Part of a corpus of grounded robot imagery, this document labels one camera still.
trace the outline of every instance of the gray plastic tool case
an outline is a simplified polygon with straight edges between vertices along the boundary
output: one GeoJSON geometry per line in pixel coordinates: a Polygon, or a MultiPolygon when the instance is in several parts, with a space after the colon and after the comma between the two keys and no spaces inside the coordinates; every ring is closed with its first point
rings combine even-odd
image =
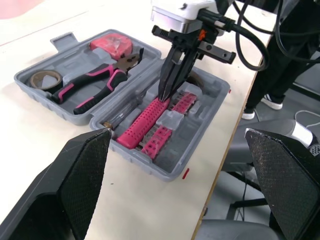
{"type": "MultiPolygon", "coordinates": [[[[129,111],[129,114],[114,129],[115,136],[120,136],[157,97],[160,71],[164,62],[160,60],[159,50],[116,30],[107,30],[82,42],[78,42],[72,33],[66,33],[52,39],[51,42],[57,48],[58,53],[18,72],[14,80],[32,99],[40,102],[63,119],[75,125],[89,123],[93,130],[97,130],[104,128],[103,122],[121,115],[126,110],[126,112],[129,111]],[[102,49],[97,48],[93,51],[89,49],[89,43],[92,40],[110,33],[119,33],[129,37],[133,44],[132,53],[138,53],[140,48],[144,48],[143,59],[140,64],[128,72],[129,79],[126,82],[122,82],[114,92],[93,108],[84,114],[73,114],[73,109],[79,103],[95,95],[105,86],[106,83],[103,81],[83,87],[63,104],[53,102],[51,93],[30,87],[30,77],[40,70],[59,72],[65,85],[71,79],[95,69],[102,63],[114,63],[110,55],[102,49]]],[[[197,101],[183,117],[178,116],[177,118],[176,115],[170,114],[170,111],[166,111],[157,121],[156,124],[165,125],[174,131],[153,161],[138,149],[127,149],[114,139],[110,141],[109,147],[112,151],[141,166],[148,174],[167,182],[181,174],[230,89],[229,84],[220,78],[196,67],[192,71],[202,79],[203,88],[200,89],[185,82],[173,95],[172,98],[181,91],[191,92],[197,95],[197,101]]]]}

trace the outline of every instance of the roll of tape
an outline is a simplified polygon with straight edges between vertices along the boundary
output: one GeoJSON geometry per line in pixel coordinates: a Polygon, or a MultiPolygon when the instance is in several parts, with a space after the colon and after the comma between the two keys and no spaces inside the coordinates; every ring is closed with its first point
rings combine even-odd
{"type": "Polygon", "coordinates": [[[37,71],[33,74],[30,78],[30,84],[34,89],[40,89],[51,94],[54,94],[60,88],[63,87],[62,76],[57,71],[53,70],[43,70],[37,71]],[[56,82],[53,84],[45,85],[44,86],[44,78],[46,76],[50,76],[56,79],[56,82]]]}

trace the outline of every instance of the tool compartment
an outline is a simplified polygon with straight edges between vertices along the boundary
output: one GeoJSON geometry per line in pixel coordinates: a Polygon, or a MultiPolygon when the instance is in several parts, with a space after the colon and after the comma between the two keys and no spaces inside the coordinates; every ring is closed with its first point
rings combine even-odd
{"type": "Polygon", "coordinates": [[[89,123],[96,111],[107,102],[109,99],[117,95],[117,92],[129,85],[134,79],[146,69],[149,68],[155,61],[157,61],[161,52],[137,39],[125,35],[116,30],[107,30],[90,39],[78,42],[72,33],[66,33],[60,37],[51,40],[52,44],[58,50],[58,53],[39,62],[23,71],[18,72],[14,76],[15,82],[19,87],[26,92],[32,99],[40,102],[46,108],[58,114],[63,119],[72,122],[75,125],[86,125],[89,123]],[[82,87],[75,94],[70,96],[62,104],[57,104],[51,100],[52,94],[31,87],[30,78],[37,71],[53,70],[62,76],[63,85],[66,85],[70,80],[80,75],[86,74],[99,65],[114,64],[117,61],[111,58],[110,54],[101,48],[94,50],[90,49],[90,42],[98,39],[106,34],[118,33],[130,38],[132,41],[132,53],[139,53],[141,48],[144,48],[142,61],[131,70],[128,71],[128,80],[120,83],[110,95],[101,100],[98,104],[83,114],[75,115],[73,109],[83,101],[97,94],[106,86],[106,80],[93,82],[82,87]]]}
{"type": "MultiPolygon", "coordinates": [[[[163,112],[160,117],[157,116],[155,125],[143,135],[139,144],[128,149],[117,142],[117,139],[130,129],[144,110],[156,100],[160,71],[164,63],[164,60],[160,60],[161,52],[116,30],[107,30],[83,42],[78,42],[72,33],[66,33],[51,42],[58,53],[17,73],[14,80],[19,87],[32,99],[75,125],[89,123],[91,129],[97,130],[105,128],[105,125],[109,126],[111,122],[114,126],[114,138],[109,145],[112,151],[163,181],[169,182],[178,177],[221,106],[230,89],[229,84],[194,67],[192,72],[197,76],[195,79],[201,80],[200,84],[198,82],[196,86],[194,83],[197,81],[192,80],[190,82],[193,84],[185,82],[172,96],[168,106],[161,109],[163,112]],[[133,54],[144,48],[143,58],[128,71],[127,81],[121,82],[110,95],[87,112],[76,115],[73,109],[104,88],[106,81],[97,81],[82,87],[62,104],[52,101],[51,93],[31,87],[30,78],[37,71],[58,72],[65,86],[70,80],[103,63],[114,64],[116,61],[106,51],[101,48],[91,50],[89,46],[93,40],[110,33],[130,38],[133,54]],[[196,96],[196,100],[190,103],[186,112],[181,113],[174,110],[174,107],[185,94],[196,96]],[[158,142],[161,134],[164,139],[158,142]]],[[[148,117],[151,113],[143,114],[143,117],[148,117]]]]}
{"type": "MultiPolygon", "coordinates": [[[[168,182],[174,180],[183,171],[227,95],[230,86],[227,82],[194,67],[192,71],[202,80],[203,87],[200,89],[198,86],[185,82],[172,96],[171,103],[181,93],[195,94],[197,99],[186,114],[170,114],[173,111],[172,109],[170,110],[169,106],[169,109],[158,118],[156,123],[157,128],[165,125],[173,130],[170,137],[152,160],[147,154],[142,152],[143,146],[138,145],[134,149],[128,149],[117,142],[117,138],[134,123],[139,115],[157,97],[162,63],[163,61],[159,61],[157,64],[154,64],[152,68],[140,76],[137,84],[131,85],[130,88],[119,92],[120,97],[118,99],[111,99],[108,104],[113,105],[113,109],[99,112],[91,119],[90,127],[95,130],[104,128],[104,122],[112,122],[112,119],[115,117],[124,115],[123,119],[113,128],[114,137],[110,141],[111,150],[121,154],[126,160],[141,166],[148,174],[155,175],[163,181],[168,182]]],[[[152,129],[148,131],[146,138],[150,140],[155,131],[156,128],[153,131],[152,129]]]]}

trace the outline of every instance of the gray floor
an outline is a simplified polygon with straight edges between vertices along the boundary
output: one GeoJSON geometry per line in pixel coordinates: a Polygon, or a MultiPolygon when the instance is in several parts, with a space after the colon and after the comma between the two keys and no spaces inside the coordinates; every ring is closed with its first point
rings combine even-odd
{"type": "MultiPolygon", "coordinates": [[[[311,68],[308,72],[300,76],[297,82],[320,92],[320,64],[318,65],[319,67],[311,68]]],[[[261,121],[284,118],[293,119],[295,113],[300,110],[308,110],[320,114],[320,102],[293,90],[289,90],[286,93],[282,110],[272,110],[263,103],[260,103],[256,110],[261,121]]],[[[307,113],[300,113],[297,116],[297,121],[306,126],[320,122],[320,118],[307,113]]],[[[254,122],[257,122],[257,118],[251,121],[241,120],[240,125],[254,122]]],[[[320,138],[320,125],[311,127],[310,130],[320,138]]],[[[242,199],[244,187],[245,184],[243,182],[230,176],[226,172],[222,172],[213,191],[210,204],[208,205],[208,213],[204,219],[225,219],[229,205],[242,199]]],[[[248,186],[245,199],[250,200],[257,198],[263,198],[262,193],[248,186]]],[[[268,206],[246,208],[245,221],[268,225],[269,214],[270,208],[268,206]]]]}

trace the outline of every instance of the person's leg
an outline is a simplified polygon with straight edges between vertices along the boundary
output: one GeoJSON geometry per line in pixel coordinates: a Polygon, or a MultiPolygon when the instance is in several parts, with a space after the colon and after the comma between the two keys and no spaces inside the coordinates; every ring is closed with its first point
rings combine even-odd
{"type": "MultiPolygon", "coordinates": [[[[302,46],[303,42],[301,46],[295,47],[295,51],[298,52],[302,46]]],[[[277,83],[288,65],[292,62],[290,58],[284,56],[280,51],[274,36],[271,38],[267,50],[270,54],[270,65],[266,70],[257,73],[242,114],[242,119],[251,120],[255,117],[254,110],[258,103],[273,85],[277,83]]]]}
{"type": "MultiPolygon", "coordinates": [[[[320,28],[320,7],[313,1],[300,1],[280,26],[281,32],[302,33],[320,28]]],[[[297,55],[310,37],[282,37],[284,47],[293,55],[297,55]]],[[[278,48],[275,36],[267,47],[270,54],[269,67],[257,73],[249,94],[243,119],[253,119],[254,109],[272,87],[281,81],[292,60],[278,48]]]]}
{"type": "MultiPolygon", "coordinates": [[[[297,56],[310,59],[319,46],[319,37],[313,36],[303,46],[297,56]]],[[[274,110],[280,110],[285,99],[285,92],[291,87],[296,78],[302,73],[306,67],[306,63],[292,61],[283,72],[278,81],[270,88],[266,95],[262,98],[262,102],[267,104],[274,110]]]]}

